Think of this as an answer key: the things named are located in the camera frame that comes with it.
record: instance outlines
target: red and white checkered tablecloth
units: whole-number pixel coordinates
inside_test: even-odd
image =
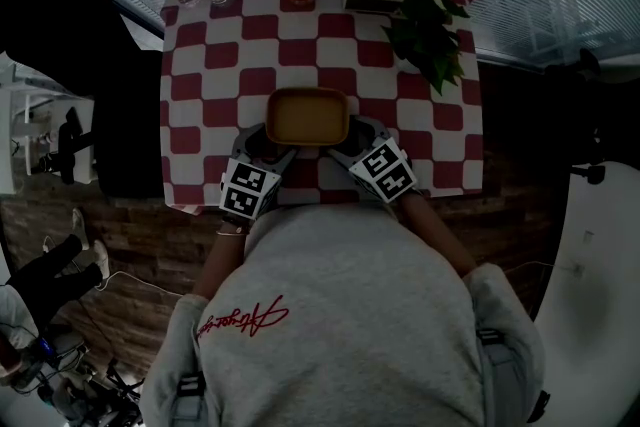
[[[465,4],[465,0],[454,0]],[[227,9],[168,0],[161,79],[162,164],[169,206],[217,205],[220,178],[239,131],[265,120],[277,88],[320,86],[349,98],[352,114],[377,118],[412,159],[431,196],[482,188],[482,108],[469,21],[460,36],[460,87],[436,93],[421,75],[399,72],[380,25],[385,16],[345,13],[342,0],[298,8],[287,0],[236,0]],[[364,197],[347,173],[305,148],[285,174],[279,204]]]

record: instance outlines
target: white wall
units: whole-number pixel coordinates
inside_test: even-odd
[[[14,194],[11,166],[11,92],[0,89],[0,194]]]
[[[554,269],[536,318],[551,393],[536,426],[613,427],[640,391],[640,172],[606,167],[597,186],[571,178],[556,263],[584,273]]]

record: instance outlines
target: wire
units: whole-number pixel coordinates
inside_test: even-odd
[[[96,288],[96,290],[98,292],[102,292],[103,290],[105,290],[107,288],[107,285],[109,284],[109,281],[111,281],[111,278],[117,276],[118,274],[124,274],[125,276],[129,276],[131,279],[135,279],[136,281],[139,281],[140,283],[147,285],[148,287],[153,287],[153,288],[157,288],[158,290],[160,290],[161,292],[164,292],[165,294],[169,294],[169,295],[175,295],[177,297],[182,297],[183,294],[178,294],[177,292],[171,292],[170,290],[167,290],[165,288],[159,287],[158,285],[154,285],[153,283],[149,283],[148,281],[144,281],[136,276],[134,276],[133,274],[129,274],[128,272],[124,272],[124,271],[116,271],[114,272],[111,276],[109,276],[104,283],[104,286],[102,286],[101,288]]]
[[[116,349],[113,346],[113,343],[111,342],[111,340],[109,339],[109,337],[107,335],[104,334],[104,331],[102,329],[100,329],[100,326],[96,323],[95,320],[93,320],[93,317],[89,314],[89,312],[87,311],[87,308],[85,307],[85,305],[82,303],[82,301],[80,299],[76,299],[76,301],[78,301],[78,304],[80,306],[82,306],[82,309],[84,310],[84,313],[87,317],[89,317],[89,320],[91,321],[91,323],[96,327],[96,329],[98,331],[100,331],[100,334],[102,335],[102,337],[107,341],[107,343],[109,344],[109,347],[111,347],[111,356],[115,356],[116,353]]]
[[[45,384],[49,384],[49,381],[51,380],[52,377],[55,377],[58,374],[61,374],[62,372],[66,372],[67,370],[71,370],[72,368],[75,368],[78,363],[80,363],[80,359],[82,358],[82,351],[80,349],[76,349],[76,357],[73,358],[73,361],[67,365],[65,368],[61,368],[60,370],[56,370],[55,372],[50,373],[49,375],[45,376],[44,374],[42,374],[42,379],[44,382],[40,382],[39,384],[37,384],[36,386],[34,386],[33,388],[31,388],[30,390],[27,391],[21,391],[18,390],[16,388],[13,388],[13,390],[18,393],[19,395],[24,395],[24,396],[29,396],[31,395],[32,392],[34,392],[35,390],[37,390],[38,388],[40,388],[41,386],[44,386]]]
[[[11,329],[22,329],[22,330],[26,331],[27,333],[29,333],[31,336],[33,336],[34,340],[38,339],[38,337],[36,335],[34,335],[31,331],[29,331],[24,326],[12,326],[11,324],[5,324],[4,322],[0,322],[0,326],[7,326],[7,327],[10,327]]]
[[[556,267],[558,269],[562,269],[563,271],[569,271],[571,273],[575,273],[576,272],[576,268],[575,267],[565,267],[563,265],[555,265],[555,264],[552,264],[552,263],[538,262],[537,260],[534,260],[534,261],[531,261],[531,262],[522,263],[522,264],[514,267],[513,269],[508,269],[508,270],[505,271],[505,274],[508,273],[508,272],[516,271],[520,267],[524,267],[525,265],[532,265],[532,264],[545,265],[547,267]]]

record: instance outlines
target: gray sweatshirt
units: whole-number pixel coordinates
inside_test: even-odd
[[[482,327],[526,348],[541,381],[540,340],[498,267],[463,281],[378,208],[277,211],[212,301],[176,305],[143,417],[172,425],[179,379],[201,368],[201,425],[482,426],[479,310]]]

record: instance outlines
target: sneaker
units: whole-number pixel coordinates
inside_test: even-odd
[[[49,237],[49,235],[47,235],[44,238],[44,241],[42,242],[42,251],[44,253],[48,253],[49,251],[51,251],[54,247],[56,247],[56,243],[53,241],[53,239],[51,237]]]
[[[109,272],[109,253],[107,253],[106,246],[100,240],[93,242],[93,250],[96,253],[96,264],[100,267],[102,280],[104,281],[111,275]]]
[[[84,217],[82,212],[77,208],[73,209],[73,214],[71,216],[71,231],[80,239],[80,242],[82,242],[82,250],[86,251],[89,249],[89,239],[87,238],[87,232],[84,229]]]

